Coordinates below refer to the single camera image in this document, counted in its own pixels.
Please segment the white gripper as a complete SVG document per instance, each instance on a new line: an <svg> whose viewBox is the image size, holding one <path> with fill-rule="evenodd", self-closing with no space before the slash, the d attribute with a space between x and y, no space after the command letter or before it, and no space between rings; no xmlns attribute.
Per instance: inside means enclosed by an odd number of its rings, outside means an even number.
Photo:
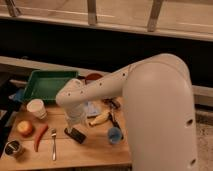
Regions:
<svg viewBox="0 0 213 171"><path fill-rule="evenodd" d="M72 115L71 113L65 114L65 119L67 121L67 129L71 131L75 125L86 124L86 114L84 112L81 112L80 114L77 115Z"/></svg>

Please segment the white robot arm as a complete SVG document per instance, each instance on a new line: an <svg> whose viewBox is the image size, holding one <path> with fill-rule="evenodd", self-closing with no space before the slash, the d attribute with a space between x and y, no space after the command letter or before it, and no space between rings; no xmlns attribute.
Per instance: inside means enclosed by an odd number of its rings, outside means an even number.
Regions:
<svg viewBox="0 0 213 171"><path fill-rule="evenodd" d="M123 98L132 171L198 171L196 119L187 65L163 53L130 64L87 85L73 79L56 95L70 126L81 105Z"/></svg>

